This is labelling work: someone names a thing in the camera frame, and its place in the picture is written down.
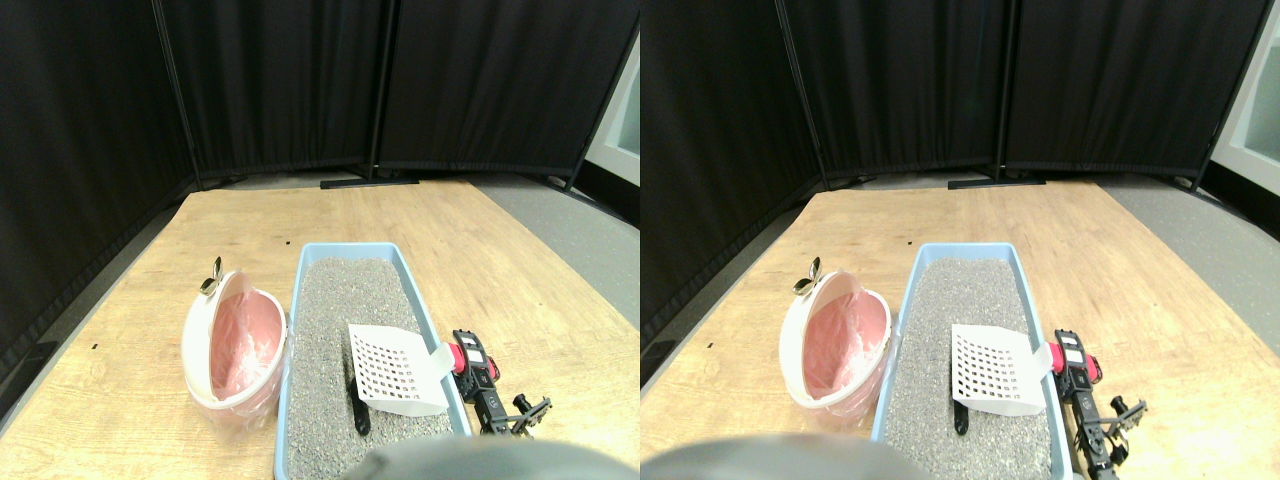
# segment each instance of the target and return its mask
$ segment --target litter scoop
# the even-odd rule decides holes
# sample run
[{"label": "litter scoop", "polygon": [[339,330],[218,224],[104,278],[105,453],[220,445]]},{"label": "litter scoop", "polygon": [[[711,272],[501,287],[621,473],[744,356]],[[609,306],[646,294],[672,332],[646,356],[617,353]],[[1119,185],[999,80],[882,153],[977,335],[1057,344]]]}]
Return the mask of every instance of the litter scoop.
[{"label": "litter scoop", "polygon": [[428,352],[422,335],[394,326],[347,325],[347,332],[360,399],[370,408],[411,417],[449,408],[442,383],[453,370],[447,346]]},{"label": "litter scoop", "polygon": [[1053,356],[1047,344],[1032,353],[1025,334],[988,325],[951,325],[951,398],[995,415],[1044,411],[1039,381]]}]

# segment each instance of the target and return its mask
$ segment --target litter box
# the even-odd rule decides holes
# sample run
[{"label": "litter box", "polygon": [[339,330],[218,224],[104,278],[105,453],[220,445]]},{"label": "litter box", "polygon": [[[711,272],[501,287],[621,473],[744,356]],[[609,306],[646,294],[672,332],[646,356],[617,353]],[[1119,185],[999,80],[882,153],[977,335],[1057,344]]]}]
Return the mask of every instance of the litter box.
[{"label": "litter box", "polygon": [[[417,292],[417,284],[413,282],[413,275],[408,273],[408,266],[404,265],[404,256],[401,255],[399,247],[394,243],[307,243],[302,247],[302,255],[298,257],[298,274],[293,279],[293,305],[289,306],[289,332],[296,332],[294,324],[297,323],[297,311],[300,294],[302,293],[302,279],[307,273],[307,268],[312,262],[326,257],[339,257],[347,260],[358,259],[383,259],[390,261],[396,266],[396,271],[401,276],[401,287],[404,288],[404,296],[408,297],[408,303],[413,307],[413,316],[417,317],[417,328],[421,330],[422,340],[426,342],[426,348],[435,351],[443,343],[440,342],[440,335],[435,333],[435,325],[431,324],[431,315],[426,311],[426,305],[422,303],[422,296]],[[293,358],[293,342],[285,346],[284,356],[284,385],[280,388],[280,407],[279,420],[275,425],[275,477],[280,480],[288,479],[288,458],[289,454],[289,370],[291,360]],[[440,380],[440,387],[444,387],[444,396],[449,402],[449,425],[453,428],[454,435],[471,435],[471,424],[467,421],[467,413],[462,403],[462,397],[458,394],[458,387],[453,384],[453,375],[445,375]]]},{"label": "litter box", "polygon": [[[893,337],[890,339],[888,365],[884,367],[884,383],[881,385],[879,404],[876,406],[876,424],[872,426],[872,442],[884,443],[884,416],[888,413],[888,403],[893,393],[893,378],[897,374],[897,349],[902,344],[902,334],[908,332],[908,320],[911,319],[911,300],[915,292],[915,282],[924,274],[924,268],[931,262],[943,257],[956,257],[966,260],[1000,259],[1009,262],[1014,270],[1014,283],[1018,285],[1018,296],[1023,300],[1023,312],[1027,317],[1027,337],[1030,338],[1032,351],[1044,343],[1044,333],[1041,330],[1039,319],[1036,316],[1036,302],[1032,301],[1030,288],[1027,285],[1027,274],[1023,273],[1023,264],[1018,260],[1018,250],[1010,243],[925,243],[920,246],[915,255],[915,266],[911,268],[911,276],[906,280],[906,294],[902,297],[902,307],[899,308],[897,325],[893,326]],[[1053,479],[1071,477],[1071,457],[1068,452],[1066,430],[1062,426],[1062,406],[1057,399],[1057,388],[1053,387],[1053,375],[1044,375],[1041,379],[1041,390],[1044,393],[1044,417],[1048,420],[1050,435],[1050,472]]]}]

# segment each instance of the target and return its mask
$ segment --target table surface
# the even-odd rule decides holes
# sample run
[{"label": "table surface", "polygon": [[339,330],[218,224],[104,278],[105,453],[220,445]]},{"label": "table surface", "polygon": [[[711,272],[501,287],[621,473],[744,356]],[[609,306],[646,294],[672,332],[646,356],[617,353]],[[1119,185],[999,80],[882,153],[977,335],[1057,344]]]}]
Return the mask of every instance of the table surface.
[{"label": "table surface", "polygon": [[507,408],[552,398],[538,438],[639,463],[636,329],[484,193],[443,180],[191,195],[0,438],[0,477],[270,477],[275,422],[215,442],[187,394],[182,326],[216,256],[288,308],[308,242],[398,244],[440,337],[472,330],[500,364]]},{"label": "table surface", "polygon": [[[713,438],[822,431],[792,404],[778,367],[791,285],[820,256],[824,270],[852,271],[896,315],[928,242],[1012,243],[1044,335],[1074,330],[1098,357],[1106,376],[1094,397],[1147,401],[1124,479],[1280,475],[1280,360],[1088,182],[818,195],[640,401],[641,460]],[[868,421],[854,434],[869,430]]]}]

